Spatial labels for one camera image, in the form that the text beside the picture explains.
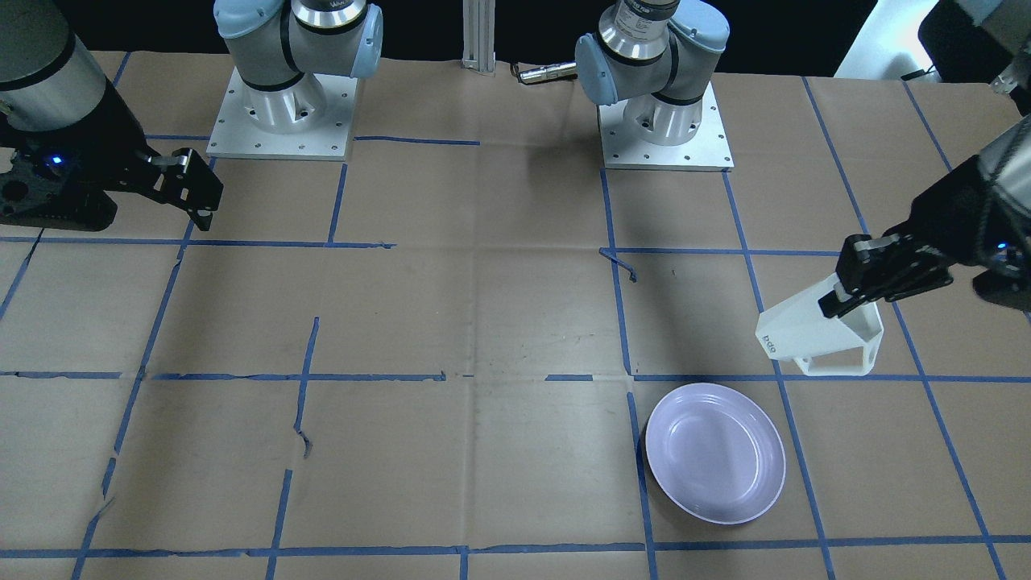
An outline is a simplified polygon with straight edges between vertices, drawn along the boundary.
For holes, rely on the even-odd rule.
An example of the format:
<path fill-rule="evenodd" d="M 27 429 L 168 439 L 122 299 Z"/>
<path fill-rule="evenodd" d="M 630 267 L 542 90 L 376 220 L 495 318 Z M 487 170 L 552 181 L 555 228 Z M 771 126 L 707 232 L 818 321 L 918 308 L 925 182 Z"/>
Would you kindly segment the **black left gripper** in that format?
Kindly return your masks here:
<path fill-rule="evenodd" d="M 977 157 L 918 195 L 909 217 L 880 238 L 847 236 L 835 268 L 841 286 L 818 307 L 825 318 L 841 318 L 878 300 L 943 288 L 955 264 L 983 268 L 972 282 L 982 300 L 1029 311 L 1029 217 L 990 184 Z"/>

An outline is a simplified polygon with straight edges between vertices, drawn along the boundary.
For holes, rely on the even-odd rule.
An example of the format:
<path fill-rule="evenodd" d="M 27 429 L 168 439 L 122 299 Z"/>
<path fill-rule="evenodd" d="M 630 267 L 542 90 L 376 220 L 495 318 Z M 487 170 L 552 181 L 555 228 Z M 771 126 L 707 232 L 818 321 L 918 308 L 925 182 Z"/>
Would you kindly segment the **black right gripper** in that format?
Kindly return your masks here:
<path fill-rule="evenodd" d="M 3 115 L 2 146 L 14 150 L 2 174 L 4 225 L 103 231 L 118 212 L 109 191 L 174 206 L 204 232 L 220 208 L 224 185 L 202 155 L 158 153 L 124 101 L 101 101 L 84 120 L 42 132 Z"/>

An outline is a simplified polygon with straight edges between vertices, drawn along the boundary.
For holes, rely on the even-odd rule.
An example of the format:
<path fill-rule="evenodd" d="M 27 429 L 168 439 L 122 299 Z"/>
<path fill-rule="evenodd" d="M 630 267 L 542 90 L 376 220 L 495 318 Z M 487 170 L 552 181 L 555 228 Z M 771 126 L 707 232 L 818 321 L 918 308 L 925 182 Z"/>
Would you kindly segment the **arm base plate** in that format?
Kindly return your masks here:
<path fill-rule="evenodd" d="M 206 148 L 217 158 L 345 162 L 360 81 L 306 74 L 266 92 L 232 72 Z"/>
<path fill-rule="evenodd" d="M 647 94 L 597 110 L 605 168 L 729 172 L 735 166 L 712 84 L 687 106 Z"/>

